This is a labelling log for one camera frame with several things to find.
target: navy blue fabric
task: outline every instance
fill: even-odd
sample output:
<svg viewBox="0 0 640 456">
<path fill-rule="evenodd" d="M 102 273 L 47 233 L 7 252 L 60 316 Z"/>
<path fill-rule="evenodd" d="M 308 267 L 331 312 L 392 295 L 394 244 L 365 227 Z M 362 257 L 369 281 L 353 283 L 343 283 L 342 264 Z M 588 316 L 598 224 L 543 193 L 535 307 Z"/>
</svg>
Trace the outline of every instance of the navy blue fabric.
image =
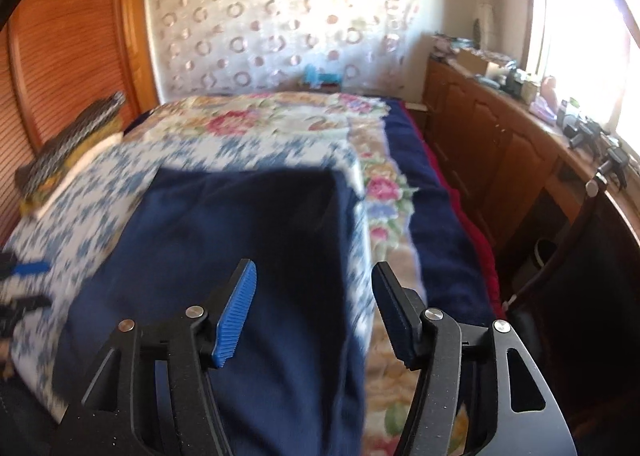
<svg viewBox="0 0 640 456">
<path fill-rule="evenodd" d="M 391 157 L 414 194 L 415 214 L 409 231 L 420 259 L 422 282 L 429 306 L 447 312 L 458 322 L 488 326 L 495 320 L 476 249 L 460 225 L 449 193 L 431 168 L 421 137 L 394 98 L 385 118 Z"/>
<path fill-rule="evenodd" d="M 55 391 L 69 399 L 121 319 L 182 313 L 248 257 L 254 301 L 235 356 L 210 372 L 234 454 L 359 454 L 364 356 L 344 296 L 356 201 L 331 171 L 161 169 L 70 308 Z"/>
</svg>

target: navy blue blanket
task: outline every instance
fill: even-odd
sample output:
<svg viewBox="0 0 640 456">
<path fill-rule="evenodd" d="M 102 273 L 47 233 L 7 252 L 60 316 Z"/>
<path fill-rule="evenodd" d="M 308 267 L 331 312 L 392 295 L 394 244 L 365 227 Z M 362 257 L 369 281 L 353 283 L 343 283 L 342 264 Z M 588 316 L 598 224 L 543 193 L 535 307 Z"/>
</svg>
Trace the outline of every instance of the navy blue blanket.
<svg viewBox="0 0 640 456">
<path fill-rule="evenodd" d="M 54 389 L 71 397 L 121 319 L 182 313 L 248 257 L 254 301 L 235 356 L 210 372 L 234 454 L 359 454 L 364 355 L 344 298 L 356 201 L 330 171 L 161 169 L 69 310 Z"/>
<path fill-rule="evenodd" d="M 429 306 L 447 312 L 455 320 L 488 326 L 495 314 L 486 290 L 478 255 L 461 226 L 424 151 L 422 139 L 399 100 L 388 98 L 386 139 L 414 194 L 415 214 L 409 231 L 418 252 Z"/>
</svg>

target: wooden cabinet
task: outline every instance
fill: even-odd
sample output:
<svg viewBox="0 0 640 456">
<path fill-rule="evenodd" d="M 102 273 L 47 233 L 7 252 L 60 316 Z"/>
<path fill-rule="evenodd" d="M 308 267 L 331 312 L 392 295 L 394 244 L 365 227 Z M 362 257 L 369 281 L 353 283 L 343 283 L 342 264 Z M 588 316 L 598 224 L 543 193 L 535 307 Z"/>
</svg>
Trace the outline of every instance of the wooden cabinet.
<svg viewBox="0 0 640 456">
<path fill-rule="evenodd" d="M 430 61 L 429 68 L 424 101 L 434 104 L 430 145 L 466 211 L 500 250 L 545 185 L 556 147 L 504 95 L 444 64 Z"/>
</svg>

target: metal screw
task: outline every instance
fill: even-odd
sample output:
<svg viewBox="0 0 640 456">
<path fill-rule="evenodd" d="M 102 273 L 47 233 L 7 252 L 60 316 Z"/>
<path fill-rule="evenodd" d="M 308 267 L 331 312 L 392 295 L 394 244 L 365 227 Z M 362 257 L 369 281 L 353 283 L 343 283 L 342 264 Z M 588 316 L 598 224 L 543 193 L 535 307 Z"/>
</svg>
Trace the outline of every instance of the metal screw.
<svg viewBox="0 0 640 456">
<path fill-rule="evenodd" d="M 131 331 L 133 329 L 133 326 L 135 325 L 136 323 L 131 319 L 124 319 L 124 321 L 120 321 L 120 323 L 118 324 L 118 330 L 126 333 L 127 331 Z"/>
<path fill-rule="evenodd" d="M 427 317 L 431 321 L 439 321 L 442 320 L 444 315 L 437 308 L 427 308 L 424 311 L 424 316 Z"/>
<path fill-rule="evenodd" d="M 502 319 L 498 319 L 494 322 L 494 328 L 496 331 L 500 331 L 500 333 L 509 333 L 509 331 L 511 331 L 511 324 Z"/>
<path fill-rule="evenodd" d="M 184 314 L 190 319 L 197 319 L 204 314 L 204 308 L 202 306 L 189 306 Z"/>
</svg>

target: shiny wallpaper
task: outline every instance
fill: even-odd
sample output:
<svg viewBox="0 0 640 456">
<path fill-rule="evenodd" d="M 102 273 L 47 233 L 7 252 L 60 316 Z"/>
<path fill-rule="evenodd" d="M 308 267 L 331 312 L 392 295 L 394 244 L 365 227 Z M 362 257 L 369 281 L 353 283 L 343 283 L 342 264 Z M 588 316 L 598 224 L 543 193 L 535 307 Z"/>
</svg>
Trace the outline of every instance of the shiny wallpaper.
<svg viewBox="0 0 640 456">
<path fill-rule="evenodd" d="M 418 0 L 149 0 L 163 100 L 296 89 L 312 64 L 345 90 L 401 94 Z"/>
</svg>

